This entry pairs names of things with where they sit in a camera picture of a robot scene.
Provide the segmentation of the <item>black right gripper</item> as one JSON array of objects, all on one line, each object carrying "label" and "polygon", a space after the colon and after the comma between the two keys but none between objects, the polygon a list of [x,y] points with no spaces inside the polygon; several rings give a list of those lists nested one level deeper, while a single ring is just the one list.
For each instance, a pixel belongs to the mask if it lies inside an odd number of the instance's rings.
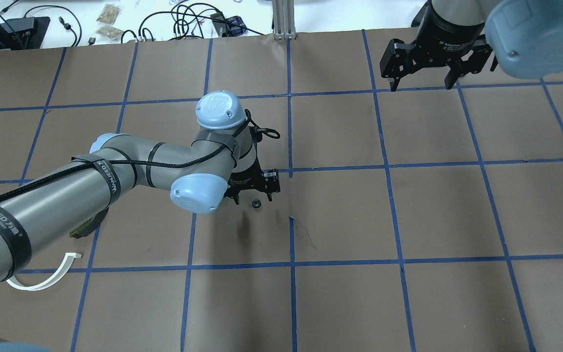
[{"label": "black right gripper", "polygon": [[448,67],[444,85],[451,89],[459,78],[480,73],[489,60],[492,48],[483,28],[483,23],[463,26],[438,14],[425,14],[413,42],[389,41],[379,63],[380,76],[395,91],[400,80],[409,74],[429,67]]}]

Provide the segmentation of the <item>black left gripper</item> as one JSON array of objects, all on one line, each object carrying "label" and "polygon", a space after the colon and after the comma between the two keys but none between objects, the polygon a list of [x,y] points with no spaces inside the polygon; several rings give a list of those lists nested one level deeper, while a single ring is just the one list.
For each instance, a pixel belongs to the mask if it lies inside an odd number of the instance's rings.
[{"label": "black left gripper", "polygon": [[245,170],[232,172],[228,180],[228,187],[223,195],[224,198],[234,200],[239,205],[239,193],[242,190],[257,190],[267,195],[272,201],[272,194],[280,192],[279,170],[271,169],[265,172],[258,158]]}]

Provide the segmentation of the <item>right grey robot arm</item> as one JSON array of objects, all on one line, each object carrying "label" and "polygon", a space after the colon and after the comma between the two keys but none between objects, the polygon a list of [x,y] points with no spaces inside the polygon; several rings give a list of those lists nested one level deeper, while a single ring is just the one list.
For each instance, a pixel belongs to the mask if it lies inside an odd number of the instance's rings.
[{"label": "right grey robot arm", "polygon": [[563,72],[563,0],[428,0],[416,20],[415,40],[390,40],[380,60],[391,91],[428,67],[449,67],[444,85],[451,89],[491,55],[491,70],[518,79]]}]

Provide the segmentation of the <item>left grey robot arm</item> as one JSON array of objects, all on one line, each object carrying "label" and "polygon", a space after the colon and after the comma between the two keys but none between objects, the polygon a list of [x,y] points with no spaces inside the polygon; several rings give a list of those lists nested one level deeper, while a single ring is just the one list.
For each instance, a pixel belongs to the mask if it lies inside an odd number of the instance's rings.
[{"label": "left grey robot arm", "polygon": [[242,190],[272,198],[279,171],[264,171],[258,143],[264,129],[229,91],[203,96],[195,107],[200,126],[190,146],[102,134],[87,154],[54,172],[0,195],[0,282],[24,269],[59,236],[91,234],[108,209],[138,186],[168,190],[171,201],[194,214],[214,212],[224,198],[239,203]]}]

